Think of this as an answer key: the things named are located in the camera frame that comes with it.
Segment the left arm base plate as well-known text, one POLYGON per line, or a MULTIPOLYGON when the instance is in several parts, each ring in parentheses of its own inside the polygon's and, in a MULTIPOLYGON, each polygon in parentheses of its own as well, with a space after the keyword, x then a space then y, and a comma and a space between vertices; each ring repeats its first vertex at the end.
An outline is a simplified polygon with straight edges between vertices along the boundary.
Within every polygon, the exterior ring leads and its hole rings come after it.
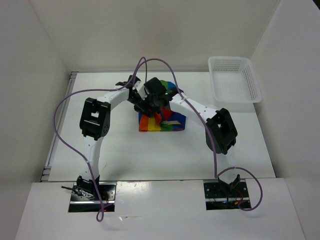
MULTIPOLYGON (((116 188, 116 182, 99 183, 98 189, 105 213, 115 211, 116 188)), ((77 188, 76 183, 73 184, 68 207, 69 213, 97 213, 100 207, 101 204, 98 196, 85 193, 77 188)))

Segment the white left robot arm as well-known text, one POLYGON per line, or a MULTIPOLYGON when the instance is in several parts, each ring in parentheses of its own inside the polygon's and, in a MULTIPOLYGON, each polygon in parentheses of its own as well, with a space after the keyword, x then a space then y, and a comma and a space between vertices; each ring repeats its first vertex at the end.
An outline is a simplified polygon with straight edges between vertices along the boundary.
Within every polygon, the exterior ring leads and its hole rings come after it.
POLYGON ((104 137, 110 130, 111 111, 124 101, 134 105, 138 113, 150 117, 152 109, 141 96, 143 83, 138 77, 129 76, 128 81, 117 82, 112 91, 101 98, 87 98, 84 102, 79 127, 84 139, 84 157, 87 167, 76 180, 79 191, 89 200, 100 194, 99 158, 104 137))

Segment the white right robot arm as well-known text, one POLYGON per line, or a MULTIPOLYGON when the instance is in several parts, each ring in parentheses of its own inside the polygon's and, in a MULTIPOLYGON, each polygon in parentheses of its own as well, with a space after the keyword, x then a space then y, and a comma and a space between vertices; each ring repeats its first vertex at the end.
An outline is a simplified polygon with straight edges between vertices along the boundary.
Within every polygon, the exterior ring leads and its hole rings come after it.
POLYGON ((237 191, 240 176, 223 180, 218 172, 218 155, 227 155, 238 136, 230 112, 189 99, 177 85, 156 77, 146 81, 137 90, 141 99, 134 109, 139 113, 139 131, 182 131, 187 119, 198 123, 204 128, 206 145, 212 151, 219 191, 225 197, 232 196, 237 191))

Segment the rainbow striped shorts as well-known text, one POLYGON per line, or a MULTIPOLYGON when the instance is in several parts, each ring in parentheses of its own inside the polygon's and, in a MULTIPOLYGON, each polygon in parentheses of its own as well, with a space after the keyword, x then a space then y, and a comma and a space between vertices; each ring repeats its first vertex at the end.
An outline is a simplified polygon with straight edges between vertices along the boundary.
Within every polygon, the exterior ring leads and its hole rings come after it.
MULTIPOLYGON (((172 96, 178 93, 176 85, 172 82, 170 88, 165 94, 165 100, 171 99, 172 96)), ((186 116, 171 109, 161 108, 160 113, 154 116, 146 116, 138 113, 138 127, 140 132, 172 132, 183 131, 185 129, 186 116)))

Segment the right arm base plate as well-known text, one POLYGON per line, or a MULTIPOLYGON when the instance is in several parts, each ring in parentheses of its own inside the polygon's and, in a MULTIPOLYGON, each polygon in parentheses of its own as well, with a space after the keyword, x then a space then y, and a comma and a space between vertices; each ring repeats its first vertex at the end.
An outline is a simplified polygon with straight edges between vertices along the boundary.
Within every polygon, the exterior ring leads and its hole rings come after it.
POLYGON ((204 181, 203 189, 207 211, 235 210, 239 205, 246 210, 252 207, 247 184, 244 180, 239 182, 229 196, 221 190, 217 180, 204 181))

